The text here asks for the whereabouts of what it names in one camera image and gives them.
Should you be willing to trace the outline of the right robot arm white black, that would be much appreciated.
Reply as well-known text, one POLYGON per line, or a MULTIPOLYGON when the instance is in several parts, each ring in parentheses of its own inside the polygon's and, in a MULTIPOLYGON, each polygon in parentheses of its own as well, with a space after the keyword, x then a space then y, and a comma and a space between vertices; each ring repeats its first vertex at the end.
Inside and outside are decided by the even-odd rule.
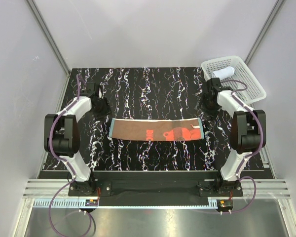
POLYGON ((251 108, 236 95, 248 88, 244 82, 233 80, 243 86, 239 89, 222 85, 230 81, 219 78, 206 81, 197 104, 205 119, 214 120, 221 110, 232 118, 229 137, 231 150, 220 169, 218 180, 214 183, 214 190, 220 196, 231 191, 231 182, 240 180, 240 174, 249 159, 258 154, 266 144, 265 112, 251 108))

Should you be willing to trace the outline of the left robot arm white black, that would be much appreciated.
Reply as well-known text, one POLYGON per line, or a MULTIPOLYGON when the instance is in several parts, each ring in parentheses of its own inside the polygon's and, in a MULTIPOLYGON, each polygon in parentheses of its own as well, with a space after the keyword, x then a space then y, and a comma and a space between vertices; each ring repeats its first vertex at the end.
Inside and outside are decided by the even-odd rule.
POLYGON ((91 180, 91 169, 80 154, 78 130, 79 120, 87 113, 96 121, 104 120, 111 113, 103 89, 97 83, 88 83, 63 110, 45 116, 44 149, 67 167, 72 179, 80 182, 79 189, 90 196, 95 193, 97 184, 91 180))

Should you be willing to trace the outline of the orange patterned towel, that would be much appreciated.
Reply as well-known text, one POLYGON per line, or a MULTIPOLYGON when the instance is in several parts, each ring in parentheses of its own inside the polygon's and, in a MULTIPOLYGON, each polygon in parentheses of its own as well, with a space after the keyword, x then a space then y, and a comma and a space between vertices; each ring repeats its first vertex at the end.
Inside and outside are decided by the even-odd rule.
POLYGON ((204 131, 199 118, 177 120, 113 118, 109 137, 127 141, 195 141, 204 139, 204 131))

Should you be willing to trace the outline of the white terry towel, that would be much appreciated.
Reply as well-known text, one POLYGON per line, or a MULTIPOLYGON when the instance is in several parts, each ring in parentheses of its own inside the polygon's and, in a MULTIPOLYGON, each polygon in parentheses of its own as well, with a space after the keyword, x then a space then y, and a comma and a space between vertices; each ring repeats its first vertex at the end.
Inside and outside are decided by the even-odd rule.
POLYGON ((223 80, 232 77, 234 73, 235 69, 231 66, 228 66, 223 69, 213 71, 211 73, 211 78, 219 78, 220 80, 223 80))

